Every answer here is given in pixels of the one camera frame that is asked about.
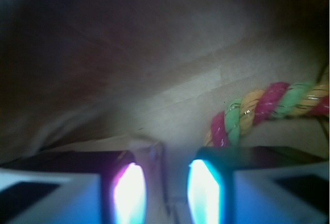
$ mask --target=glowing light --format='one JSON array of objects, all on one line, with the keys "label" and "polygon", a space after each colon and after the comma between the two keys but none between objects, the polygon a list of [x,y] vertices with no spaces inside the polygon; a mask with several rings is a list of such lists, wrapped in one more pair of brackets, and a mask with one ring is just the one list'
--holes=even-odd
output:
[{"label": "glowing light", "polygon": [[143,170],[135,163],[123,168],[114,180],[114,223],[144,223],[146,186]]},{"label": "glowing light", "polygon": [[223,181],[210,163],[194,160],[190,164],[187,191],[194,223],[213,224],[223,221]]}]

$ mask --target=white light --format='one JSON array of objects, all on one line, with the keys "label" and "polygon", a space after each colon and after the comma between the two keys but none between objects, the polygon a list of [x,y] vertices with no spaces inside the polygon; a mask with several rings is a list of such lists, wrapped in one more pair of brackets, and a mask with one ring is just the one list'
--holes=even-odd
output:
[{"label": "white light", "polygon": [[193,222],[213,224],[222,221],[222,179],[208,162],[194,160],[188,176],[188,202]]},{"label": "white light", "polygon": [[135,163],[123,168],[114,180],[114,223],[144,223],[146,187],[143,170]]}]

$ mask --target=glittery rope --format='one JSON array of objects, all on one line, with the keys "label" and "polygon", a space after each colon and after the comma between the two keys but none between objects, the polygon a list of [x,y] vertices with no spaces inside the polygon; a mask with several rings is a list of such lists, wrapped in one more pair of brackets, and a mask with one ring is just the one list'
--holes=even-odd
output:
[{"label": "glittery rope", "polygon": [[239,137],[265,119],[302,115],[329,115],[329,66],[318,83],[285,82],[271,84],[231,101],[211,122],[205,146],[237,145]]}]

